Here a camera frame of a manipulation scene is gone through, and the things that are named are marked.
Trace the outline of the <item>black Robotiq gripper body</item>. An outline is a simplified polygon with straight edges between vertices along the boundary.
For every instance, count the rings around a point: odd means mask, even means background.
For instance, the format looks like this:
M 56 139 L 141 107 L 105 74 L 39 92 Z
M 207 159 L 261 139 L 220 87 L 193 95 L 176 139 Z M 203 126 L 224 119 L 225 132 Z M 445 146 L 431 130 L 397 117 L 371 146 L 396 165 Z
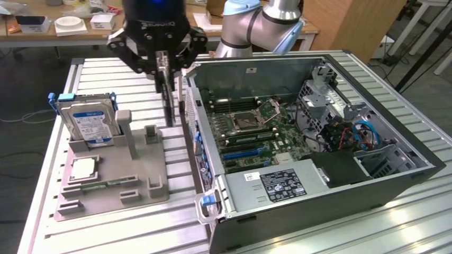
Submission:
M 168 53 L 169 67 L 176 68 L 176 49 L 188 32 L 185 1 L 123 1 L 125 35 L 151 54 Z

